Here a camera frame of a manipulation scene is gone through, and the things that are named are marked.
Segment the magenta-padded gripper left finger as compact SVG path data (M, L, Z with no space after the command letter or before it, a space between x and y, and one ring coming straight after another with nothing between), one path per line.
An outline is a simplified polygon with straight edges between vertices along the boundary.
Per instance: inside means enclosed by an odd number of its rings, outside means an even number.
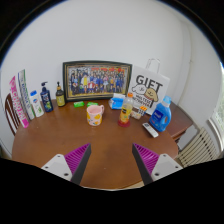
M91 155L91 144L87 143L66 155L56 154L42 169L79 185Z

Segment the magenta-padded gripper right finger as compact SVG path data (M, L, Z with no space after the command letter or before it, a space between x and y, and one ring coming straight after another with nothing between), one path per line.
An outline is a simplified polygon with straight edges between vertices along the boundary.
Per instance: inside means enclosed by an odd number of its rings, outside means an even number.
M137 143L132 145L132 154L145 185L182 169L168 154L158 155Z

